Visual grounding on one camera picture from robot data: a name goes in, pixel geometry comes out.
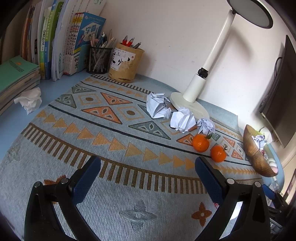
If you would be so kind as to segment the orange tangerine with stem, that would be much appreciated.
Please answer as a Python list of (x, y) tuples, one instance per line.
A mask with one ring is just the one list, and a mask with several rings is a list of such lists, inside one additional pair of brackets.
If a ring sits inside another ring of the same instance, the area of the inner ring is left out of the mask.
[(196, 136), (192, 139), (192, 146), (197, 152), (205, 152), (208, 150), (210, 146), (210, 138), (212, 137), (211, 134), (205, 135), (202, 133), (196, 134)]

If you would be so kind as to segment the paper ball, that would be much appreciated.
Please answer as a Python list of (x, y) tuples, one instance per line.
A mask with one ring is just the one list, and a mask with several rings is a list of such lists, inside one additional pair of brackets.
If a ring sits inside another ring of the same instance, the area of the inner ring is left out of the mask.
[(170, 127), (182, 133), (188, 132), (189, 129), (196, 125), (193, 113), (187, 108), (180, 108), (171, 115)]
[(152, 119), (169, 119), (171, 108), (167, 107), (166, 102), (170, 103), (165, 93), (150, 93), (147, 96), (146, 109)]
[(200, 118), (197, 121), (197, 129), (198, 133), (202, 133), (204, 135), (211, 135), (215, 133), (215, 125), (207, 118)]

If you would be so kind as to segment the golden oval bowl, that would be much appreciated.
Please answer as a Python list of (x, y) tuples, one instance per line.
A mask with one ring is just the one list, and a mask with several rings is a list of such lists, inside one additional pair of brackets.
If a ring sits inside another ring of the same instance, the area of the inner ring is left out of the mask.
[(277, 175), (271, 166), (269, 166), (266, 159), (264, 159), (262, 152), (255, 144), (252, 136), (259, 134), (253, 127), (246, 125), (243, 133), (243, 147), (249, 162), (254, 170), (264, 177), (274, 177)]

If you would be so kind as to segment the black monitor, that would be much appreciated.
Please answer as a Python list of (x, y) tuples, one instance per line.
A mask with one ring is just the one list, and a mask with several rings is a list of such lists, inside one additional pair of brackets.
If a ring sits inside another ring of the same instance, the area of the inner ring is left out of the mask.
[(259, 112), (286, 147), (295, 134), (295, 50), (289, 36), (285, 37), (277, 74)]

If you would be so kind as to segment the patterned blue woven mat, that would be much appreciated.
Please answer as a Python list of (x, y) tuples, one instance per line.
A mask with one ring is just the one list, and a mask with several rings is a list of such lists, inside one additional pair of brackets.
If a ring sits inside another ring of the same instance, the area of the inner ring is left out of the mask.
[(23, 238), (37, 181), (58, 183), (99, 156), (101, 169), (78, 209), (101, 240), (194, 240), (216, 211), (197, 176), (193, 128), (181, 133), (152, 119), (150, 92), (171, 90), (106, 75), (47, 81), (41, 109), (15, 104), (1, 116), (1, 213)]

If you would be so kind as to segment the crumpled white tissue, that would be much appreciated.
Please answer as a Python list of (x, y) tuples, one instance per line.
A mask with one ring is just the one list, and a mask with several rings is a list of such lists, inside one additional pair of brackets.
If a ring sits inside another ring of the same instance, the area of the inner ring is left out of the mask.
[(42, 103), (41, 89), (37, 87), (23, 91), (19, 97), (14, 99), (14, 103), (20, 103), (27, 115), (36, 111)]

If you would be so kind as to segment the stack of green books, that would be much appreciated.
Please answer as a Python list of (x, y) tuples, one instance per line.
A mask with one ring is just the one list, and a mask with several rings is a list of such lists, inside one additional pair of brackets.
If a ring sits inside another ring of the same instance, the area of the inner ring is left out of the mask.
[(39, 66), (21, 56), (1, 64), (1, 113), (4, 113), (22, 92), (40, 84), (40, 79)]

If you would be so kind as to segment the black mesh pen holder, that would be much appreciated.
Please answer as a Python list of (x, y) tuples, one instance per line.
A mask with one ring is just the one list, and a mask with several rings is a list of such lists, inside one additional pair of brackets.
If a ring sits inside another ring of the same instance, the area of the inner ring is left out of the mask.
[(112, 48), (90, 47), (86, 71), (92, 74), (107, 73), (112, 51)]

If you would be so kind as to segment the bamboo pen holder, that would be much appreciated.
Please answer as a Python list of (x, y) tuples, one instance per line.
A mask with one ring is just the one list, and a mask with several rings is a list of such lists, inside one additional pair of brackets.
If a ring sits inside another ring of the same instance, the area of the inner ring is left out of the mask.
[(140, 48), (135, 49), (117, 43), (113, 51), (108, 76), (117, 82), (132, 83), (143, 54), (144, 50)]

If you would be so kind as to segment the row of upright books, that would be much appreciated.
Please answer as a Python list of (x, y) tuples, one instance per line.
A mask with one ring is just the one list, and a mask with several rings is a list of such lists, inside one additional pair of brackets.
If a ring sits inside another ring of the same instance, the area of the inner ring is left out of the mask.
[(106, 19), (106, 1), (31, 1), (21, 40), (21, 56), (39, 66), (42, 80), (56, 81), (86, 67), (87, 52)]

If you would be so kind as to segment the white desk lamp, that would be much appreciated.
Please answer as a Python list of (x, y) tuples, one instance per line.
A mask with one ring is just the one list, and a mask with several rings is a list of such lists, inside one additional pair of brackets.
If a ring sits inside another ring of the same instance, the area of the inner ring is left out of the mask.
[(206, 61), (193, 76), (184, 93), (173, 92), (170, 95), (171, 104), (175, 109), (187, 108), (196, 119), (209, 118), (208, 111), (197, 102), (197, 98), (203, 90), (208, 74), (225, 44), (235, 16), (240, 15), (245, 20), (263, 29), (273, 27), (273, 18), (263, 2), (255, 0), (229, 0), (227, 3), (231, 9), (227, 13), (222, 29)]

